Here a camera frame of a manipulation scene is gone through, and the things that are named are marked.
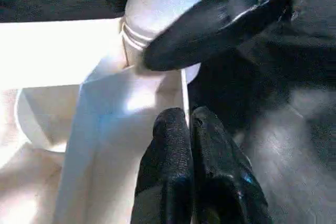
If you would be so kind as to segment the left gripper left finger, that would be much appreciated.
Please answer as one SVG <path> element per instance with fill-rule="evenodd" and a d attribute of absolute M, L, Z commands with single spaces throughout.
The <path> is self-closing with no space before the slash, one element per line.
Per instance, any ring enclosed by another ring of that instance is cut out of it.
<path fill-rule="evenodd" d="M 134 223 L 191 223 L 194 171 L 190 131 L 181 108 L 162 111 L 140 161 Z"/>

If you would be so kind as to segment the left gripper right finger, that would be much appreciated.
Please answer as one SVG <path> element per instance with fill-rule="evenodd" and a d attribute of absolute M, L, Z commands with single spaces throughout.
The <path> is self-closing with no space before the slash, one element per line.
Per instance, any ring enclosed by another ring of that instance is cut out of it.
<path fill-rule="evenodd" d="M 272 223 L 248 157 L 207 107 L 191 116 L 197 223 Z"/>

